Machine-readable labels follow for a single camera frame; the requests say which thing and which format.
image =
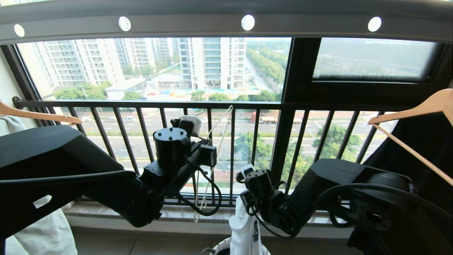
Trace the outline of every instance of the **truck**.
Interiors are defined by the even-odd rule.
[[[255,119],[256,119],[256,112],[252,112],[252,115],[250,117],[250,123],[255,123]],[[260,123],[263,123],[263,124],[276,124],[277,122],[278,122],[278,118],[276,118],[276,117],[266,117],[266,116],[260,117]],[[293,124],[302,124],[302,119],[299,117],[294,117]]]

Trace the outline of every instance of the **white van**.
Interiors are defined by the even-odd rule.
[[[124,122],[134,122],[135,121],[135,117],[128,116],[128,117],[124,118],[123,121]]]

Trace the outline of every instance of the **row of trees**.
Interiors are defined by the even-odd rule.
[[[320,137],[323,133],[324,127],[319,129],[318,136]],[[338,150],[341,143],[343,142],[344,136],[346,134],[346,128],[340,127],[338,125],[331,125],[326,136],[326,141],[324,143],[323,149],[321,151],[320,158],[335,158],[337,156]],[[357,153],[357,146],[360,145],[360,139],[357,135],[351,135],[349,138],[348,145],[343,153],[342,159],[348,161],[355,161]],[[312,143],[312,147],[319,147],[319,138],[315,139]],[[241,155],[240,160],[250,162],[251,154],[253,149],[253,133],[239,133],[238,139],[236,139],[236,144],[234,147],[234,153],[239,153]],[[296,141],[291,141],[288,144],[286,151],[285,162],[282,171],[281,179],[286,181],[289,177],[289,171],[294,157],[294,151],[296,149]],[[255,154],[255,167],[260,168],[269,168],[270,159],[272,155],[272,146],[265,143],[265,139],[258,134],[256,139],[256,154]],[[300,147],[299,155],[297,157],[297,162],[294,168],[293,178],[291,181],[291,187],[294,188],[302,176],[307,172],[308,168],[313,163],[312,156],[304,155],[304,147]]]
[[[253,49],[247,49],[247,58],[264,76],[272,78],[278,84],[284,82],[285,70],[280,64],[264,57]]]
[[[92,99],[105,100],[107,99],[106,88],[112,86],[108,81],[102,82],[99,86],[90,83],[79,83],[75,86],[66,86],[62,90],[53,93],[56,99]],[[135,91],[124,92],[123,100],[138,100],[141,98],[140,93]]]
[[[261,47],[260,54],[263,57],[268,58],[268,59],[276,62],[277,64],[281,65],[283,70],[286,70],[286,66],[288,64],[288,55],[287,54],[275,52],[273,50],[270,50],[267,47]]]
[[[123,70],[124,75],[143,75],[143,76],[152,76],[161,70],[169,67],[171,63],[168,61],[156,60],[156,66],[153,68],[151,65],[144,65],[139,68],[132,68],[132,65],[122,66],[121,69]]]
[[[192,101],[204,101],[204,94],[206,91],[197,90],[192,92]],[[272,93],[267,90],[262,90],[258,95],[239,95],[235,101],[249,102],[249,101],[264,101],[264,102],[279,102],[281,101],[282,93]],[[227,95],[223,93],[213,93],[209,96],[209,101],[231,101]]]

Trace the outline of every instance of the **black bracket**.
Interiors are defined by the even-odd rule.
[[[20,101],[19,97],[13,97],[12,101],[13,101],[14,107],[16,107],[16,109],[19,109],[19,110],[24,109],[22,106],[19,105],[19,101]]]

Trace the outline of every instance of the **window sill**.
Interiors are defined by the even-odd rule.
[[[198,223],[193,222],[193,210],[188,206],[163,206],[162,216],[158,221],[135,228],[118,213],[97,202],[78,201],[64,213],[72,227],[86,227],[107,230],[128,230],[136,232],[189,233],[230,235],[228,219],[234,215],[234,208],[220,208],[216,214],[200,216]],[[281,233],[268,225],[270,229]],[[353,228],[339,229],[328,219],[326,212],[317,212],[302,228],[297,238],[347,239]],[[261,236],[271,236],[261,227]]]

